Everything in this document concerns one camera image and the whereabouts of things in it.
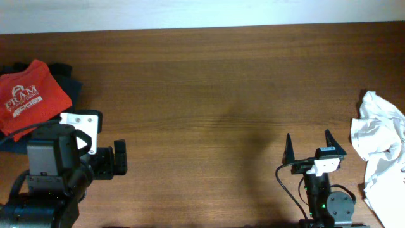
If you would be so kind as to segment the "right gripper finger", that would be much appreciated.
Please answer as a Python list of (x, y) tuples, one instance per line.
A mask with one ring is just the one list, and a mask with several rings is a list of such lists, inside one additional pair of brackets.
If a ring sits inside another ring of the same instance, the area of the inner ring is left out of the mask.
[(334, 139), (332, 133), (328, 129), (325, 131), (325, 139), (327, 146), (334, 147), (339, 156), (345, 156), (347, 154), (340, 144)]
[(282, 164), (287, 165), (295, 161), (292, 139), (289, 133), (286, 136), (285, 149), (283, 152)]

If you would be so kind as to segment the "red soccer t-shirt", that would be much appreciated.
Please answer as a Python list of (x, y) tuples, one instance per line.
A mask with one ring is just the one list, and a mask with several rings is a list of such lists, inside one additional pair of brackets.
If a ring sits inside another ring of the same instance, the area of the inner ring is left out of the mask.
[(45, 122), (72, 106), (72, 100), (34, 60), (22, 72), (1, 76), (1, 132), (8, 136), (29, 125)]

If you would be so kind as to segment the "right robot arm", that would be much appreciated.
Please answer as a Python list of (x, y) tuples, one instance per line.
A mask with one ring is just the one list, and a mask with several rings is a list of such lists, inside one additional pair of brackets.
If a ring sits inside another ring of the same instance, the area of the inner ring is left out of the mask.
[(307, 196), (309, 215), (293, 198), (304, 218), (298, 221), (299, 227), (350, 227), (356, 204), (355, 195), (339, 184), (330, 183), (329, 174), (340, 168), (346, 151), (333, 138), (329, 130), (325, 131), (326, 146), (318, 148), (313, 157), (302, 160), (295, 159), (292, 139), (286, 136), (282, 164), (277, 172), (284, 167), (291, 168), (292, 175), (302, 175)]

